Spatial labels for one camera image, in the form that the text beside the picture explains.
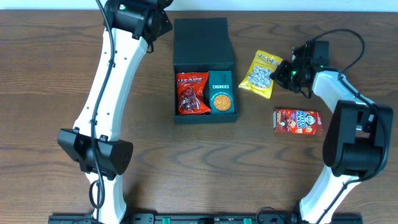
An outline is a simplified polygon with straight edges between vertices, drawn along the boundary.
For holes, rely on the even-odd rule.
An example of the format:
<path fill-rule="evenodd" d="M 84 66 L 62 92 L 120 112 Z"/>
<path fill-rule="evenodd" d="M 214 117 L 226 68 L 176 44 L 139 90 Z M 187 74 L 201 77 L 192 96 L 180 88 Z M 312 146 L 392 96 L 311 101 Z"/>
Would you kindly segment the yellow Hacks candy bag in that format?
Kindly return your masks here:
<path fill-rule="evenodd" d="M 282 62 L 282 58 L 258 50 L 239 88 L 249 90 L 266 99 L 270 99 L 274 81 L 271 74 Z"/>

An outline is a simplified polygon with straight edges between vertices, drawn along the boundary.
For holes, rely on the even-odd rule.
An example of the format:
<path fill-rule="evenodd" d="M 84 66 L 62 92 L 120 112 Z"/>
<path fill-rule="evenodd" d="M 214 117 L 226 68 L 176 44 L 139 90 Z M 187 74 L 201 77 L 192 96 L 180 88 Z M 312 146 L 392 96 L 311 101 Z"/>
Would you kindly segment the teal Chunkies cookie box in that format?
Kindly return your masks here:
<path fill-rule="evenodd" d="M 234 94 L 231 71 L 209 71 L 209 104 L 211 114 L 233 114 Z"/>

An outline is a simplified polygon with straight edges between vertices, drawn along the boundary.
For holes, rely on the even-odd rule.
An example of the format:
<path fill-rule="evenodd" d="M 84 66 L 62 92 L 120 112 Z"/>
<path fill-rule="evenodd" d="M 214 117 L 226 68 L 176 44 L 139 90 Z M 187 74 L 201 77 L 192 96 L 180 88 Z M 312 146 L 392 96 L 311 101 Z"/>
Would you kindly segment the red Hacks candy bag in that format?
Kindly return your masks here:
<path fill-rule="evenodd" d="M 208 72 L 176 74 L 179 115 L 199 115 L 211 111 L 203 101 L 203 90 L 208 77 Z"/>

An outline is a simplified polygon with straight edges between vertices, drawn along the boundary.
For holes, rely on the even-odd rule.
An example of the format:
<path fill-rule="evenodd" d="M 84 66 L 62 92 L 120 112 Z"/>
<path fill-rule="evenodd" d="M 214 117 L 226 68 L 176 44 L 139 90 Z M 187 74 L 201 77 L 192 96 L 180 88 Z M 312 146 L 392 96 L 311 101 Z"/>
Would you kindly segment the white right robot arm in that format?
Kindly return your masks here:
<path fill-rule="evenodd" d="M 297 212 L 301 223 L 330 223 L 348 193 L 385 167 L 393 110 L 375 104 L 342 71 L 324 65 L 295 67 L 284 60 L 271 78 L 288 90 L 309 87 L 333 113 L 323 143 L 325 165 Z"/>

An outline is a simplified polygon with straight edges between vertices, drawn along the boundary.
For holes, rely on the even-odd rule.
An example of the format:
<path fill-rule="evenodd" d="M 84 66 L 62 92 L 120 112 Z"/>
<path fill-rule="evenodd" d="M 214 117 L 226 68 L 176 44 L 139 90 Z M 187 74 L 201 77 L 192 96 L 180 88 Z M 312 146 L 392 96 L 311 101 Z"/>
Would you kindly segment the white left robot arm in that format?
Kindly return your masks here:
<path fill-rule="evenodd" d="M 52 215 L 49 223 L 121 223 L 127 211 L 122 174 L 133 144 L 121 126 L 132 81 L 158 37 L 172 30 L 165 8 L 171 0 L 97 2 L 104 19 L 103 44 L 87 101 L 71 129 L 62 128 L 59 146 L 90 181 L 94 210 L 86 215 Z"/>

